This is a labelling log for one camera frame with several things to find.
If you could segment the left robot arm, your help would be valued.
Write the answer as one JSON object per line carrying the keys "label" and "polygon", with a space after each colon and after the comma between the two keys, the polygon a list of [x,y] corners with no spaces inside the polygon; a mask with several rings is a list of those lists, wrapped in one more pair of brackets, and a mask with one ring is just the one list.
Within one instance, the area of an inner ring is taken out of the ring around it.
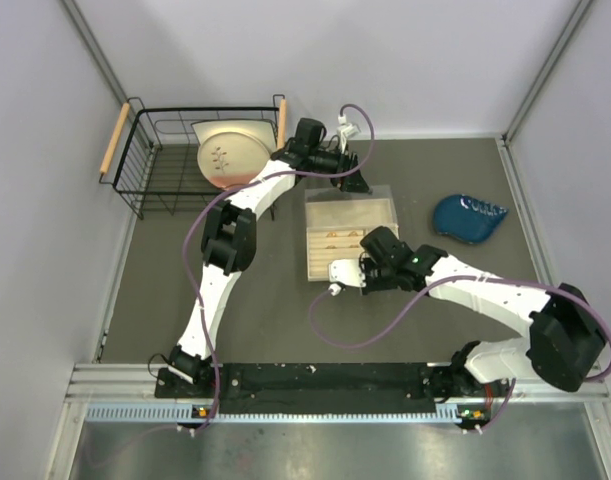
{"label": "left robot arm", "polygon": [[199,224],[204,225],[201,280],[196,280],[191,266],[186,267],[196,299],[187,327],[167,360],[188,395],[201,396],[211,387],[209,368],[218,325],[235,283],[255,257],[257,221],[265,211],[303,177],[328,179],[344,191],[369,191],[359,170],[363,162],[347,146],[360,132],[358,125],[341,114],[338,145],[332,150],[321,146],[323,130],[319,121],[300,119],[295,135],[271,154],[256,177],[217,196],[190,228],[188,234],[193,235]]}

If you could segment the beige ring slot tray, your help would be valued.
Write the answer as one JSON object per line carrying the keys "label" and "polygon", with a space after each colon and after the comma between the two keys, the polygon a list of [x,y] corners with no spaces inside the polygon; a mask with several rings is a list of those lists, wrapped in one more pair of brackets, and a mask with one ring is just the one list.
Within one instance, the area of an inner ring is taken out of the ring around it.
{"label": "beige ring slot tray", "polygon": [[364,251],[360,241],[365,229],[309,230],[306,234],[307,278],[310,282],[328,278],[328,266],[339,259],[356,259]]}

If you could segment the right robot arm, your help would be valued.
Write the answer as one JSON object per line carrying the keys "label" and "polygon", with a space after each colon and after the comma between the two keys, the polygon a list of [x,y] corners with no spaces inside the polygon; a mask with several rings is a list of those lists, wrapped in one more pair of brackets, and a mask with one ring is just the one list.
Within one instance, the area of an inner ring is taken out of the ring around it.
{"label": "right robot arm", "polygon": [[363,293],[414,291],[452,302],[499,322],[515,337],[473,341],[458,352],[451,380],[461,394],[477,394],[501,379],[539,378],[576,392],[609,343],[605,324],[576,287],[508,280],[476,269],[430,245],[411,249],[380,226],[360,242]]}

